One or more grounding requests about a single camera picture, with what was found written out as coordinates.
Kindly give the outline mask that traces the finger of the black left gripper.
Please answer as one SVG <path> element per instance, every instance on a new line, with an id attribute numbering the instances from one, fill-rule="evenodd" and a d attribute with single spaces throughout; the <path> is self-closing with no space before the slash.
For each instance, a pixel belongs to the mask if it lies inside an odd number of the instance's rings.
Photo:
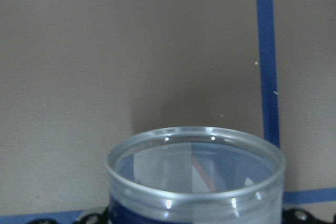
<path id="1" fill-rule="evenodd" d="M 98 223 L 109 223 L 108 208 L 92 208 L 83 211 L 73 223 L 75 224 L 98 224 Z M 28 224 L 59 224 L 60 222 L 54 218 L 38 218 L 28 222 Z"/>
<path id="2" fill-rule="evenodd" d="M 283 209 L 283 224 L 335 224 L 335 215 L 332 221 L 321 220 L 310 212 L 299 208 Z"/>

